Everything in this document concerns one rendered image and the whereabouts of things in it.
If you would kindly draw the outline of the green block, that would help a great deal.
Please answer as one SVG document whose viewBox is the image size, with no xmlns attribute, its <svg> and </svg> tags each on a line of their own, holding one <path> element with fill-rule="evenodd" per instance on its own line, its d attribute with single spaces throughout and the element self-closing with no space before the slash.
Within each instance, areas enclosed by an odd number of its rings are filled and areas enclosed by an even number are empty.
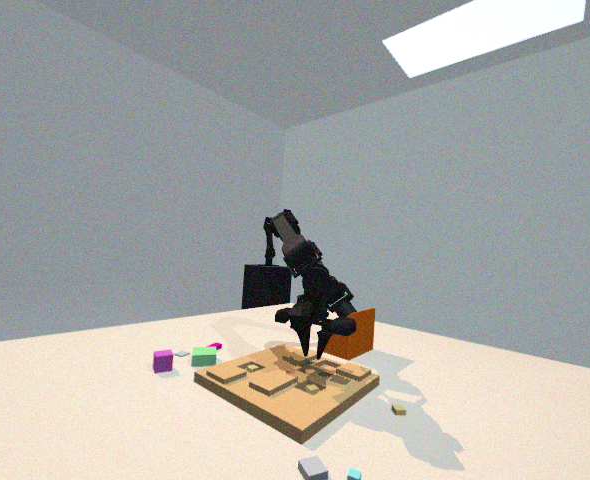
<svg viewBox="0 0 590 480">
<path fill-rule="evenodd" d="M 193 347 L 191 367 L 216 365 L 216 347 Z"/>
</svg>

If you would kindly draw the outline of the purple cube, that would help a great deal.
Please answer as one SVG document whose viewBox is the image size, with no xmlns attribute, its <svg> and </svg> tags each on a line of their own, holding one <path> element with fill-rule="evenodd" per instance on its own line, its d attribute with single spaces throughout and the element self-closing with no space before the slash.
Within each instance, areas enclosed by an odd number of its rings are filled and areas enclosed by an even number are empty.
<svg viewBox="0 0 590 480">
<path fill-rule="evenodd" d="M 154 351 L 153 372 L 154 374 L 172 371 L 173 353 L 171 350 Z"/>
</svg>

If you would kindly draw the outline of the teal block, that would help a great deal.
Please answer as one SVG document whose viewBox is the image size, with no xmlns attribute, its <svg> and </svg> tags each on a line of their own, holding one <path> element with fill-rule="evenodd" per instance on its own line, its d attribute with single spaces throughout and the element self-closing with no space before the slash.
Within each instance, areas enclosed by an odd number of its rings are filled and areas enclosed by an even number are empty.
<svg viewBox="0 0 590 480">
<path fill-rule="evenodd" d="M 350 468 L 347 480 L 361 480 L 362 479 L 362 472 L 353 468 Z"/>
</svg>

